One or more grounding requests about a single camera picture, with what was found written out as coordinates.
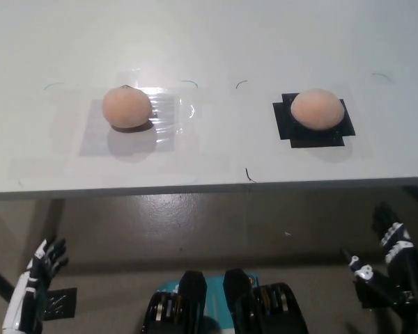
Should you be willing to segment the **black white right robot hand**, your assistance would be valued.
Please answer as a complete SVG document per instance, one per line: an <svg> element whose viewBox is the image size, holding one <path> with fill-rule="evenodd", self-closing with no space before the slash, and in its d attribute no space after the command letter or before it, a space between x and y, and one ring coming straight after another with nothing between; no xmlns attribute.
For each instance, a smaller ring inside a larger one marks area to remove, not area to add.
<svg viewBox="0 0 418 334"><path fill-rule="evenodd" d="M382 202L373 212L372 230L383 251L386 275L351 250L341 249L362 307L390 307L397 313L418 311L418 251L405 224Z"/></svg>

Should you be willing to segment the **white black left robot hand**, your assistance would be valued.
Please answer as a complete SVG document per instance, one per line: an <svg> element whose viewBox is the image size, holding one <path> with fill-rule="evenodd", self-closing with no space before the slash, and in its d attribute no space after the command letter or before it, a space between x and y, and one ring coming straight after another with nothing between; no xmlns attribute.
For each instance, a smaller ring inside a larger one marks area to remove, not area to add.
<svg viewBox="0 0 418 334"><path fill-rule="evenodd" d="M3 333L41 333L47 292L68 264L65 239L44 239L20 275L2 323Z"/></svg>

